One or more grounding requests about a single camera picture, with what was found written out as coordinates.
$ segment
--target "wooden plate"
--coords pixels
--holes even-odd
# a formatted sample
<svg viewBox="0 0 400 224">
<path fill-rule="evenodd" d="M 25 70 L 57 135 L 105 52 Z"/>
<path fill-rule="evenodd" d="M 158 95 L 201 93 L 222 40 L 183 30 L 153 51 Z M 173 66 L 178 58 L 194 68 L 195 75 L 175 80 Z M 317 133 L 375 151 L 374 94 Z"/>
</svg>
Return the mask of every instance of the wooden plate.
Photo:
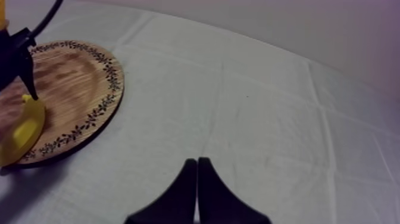
<svg viewBox="0 0 400 224">
<path fill-rule="evenodd" d="M 33 164 L 69 152 L 96 133 L 121 101 L 121 65 L 105 49 L 81 41 L 56 41 L 30 50 L 46 123 L 36 145 L 17 164 Z M 18 78 L 0 93 L 0 138 L 22 112 L 27 91 Z"/>
</svg>

